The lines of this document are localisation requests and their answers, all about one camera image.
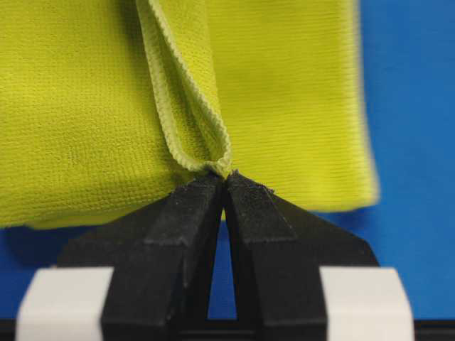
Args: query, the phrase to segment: microfiber cloth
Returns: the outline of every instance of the microfiber cloth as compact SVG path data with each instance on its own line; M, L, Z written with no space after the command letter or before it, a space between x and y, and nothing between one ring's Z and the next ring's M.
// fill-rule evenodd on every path
M0 226L102 224L212 170L373 204L356 3L0 5Z

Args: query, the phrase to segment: blue background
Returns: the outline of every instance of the blue background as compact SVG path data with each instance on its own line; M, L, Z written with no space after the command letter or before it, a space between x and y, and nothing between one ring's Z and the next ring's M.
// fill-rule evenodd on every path
M455 1L361 2L365 101L381 201L324 215L394 266L415 318L455 318ZM0 232L0 318L15 316L34 269L85 228ZM233 318L222 226L210 316Z

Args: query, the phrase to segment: blue backdrop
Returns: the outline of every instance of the blue backdrop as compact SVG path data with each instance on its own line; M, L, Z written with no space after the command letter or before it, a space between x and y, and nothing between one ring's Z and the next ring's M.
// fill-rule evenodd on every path
M382 197L325 215L366 238L399 271L416 318L455 318L455 1L361 2L365 100ZM12 318L34 269L85 229L0 232L0 318ZM228 236L215 260L212 318L235 317Z

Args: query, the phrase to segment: white block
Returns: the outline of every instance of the white block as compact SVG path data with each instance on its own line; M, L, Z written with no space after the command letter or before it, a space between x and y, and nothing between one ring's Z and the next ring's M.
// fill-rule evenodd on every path
M328 341L413 341L409 301L396 270L320 268Z
M100 317L113 268L41 269L16 319L18 341L102 341Z

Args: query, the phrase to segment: fabric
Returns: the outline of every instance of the fabric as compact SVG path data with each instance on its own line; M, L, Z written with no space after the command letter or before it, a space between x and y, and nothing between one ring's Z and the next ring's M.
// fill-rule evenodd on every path
M0 226L108 222L207 169L239 168L310 210L373 204L356 11L348 0L2 4Z

